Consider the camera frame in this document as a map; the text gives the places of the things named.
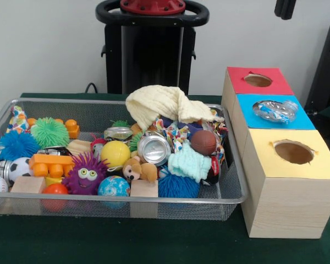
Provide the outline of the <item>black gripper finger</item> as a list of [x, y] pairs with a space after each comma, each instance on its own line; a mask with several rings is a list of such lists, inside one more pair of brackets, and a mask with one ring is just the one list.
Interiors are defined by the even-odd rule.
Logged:
[[280, 18], [282, 17], [283, 6], [284, 6], [284, 0], [276, 0], [274, 14], [277, 17], [280, 17]]
[[292, 18], [296, 0], [283, 0], [282, 4], [282, 19], [289, 20]]

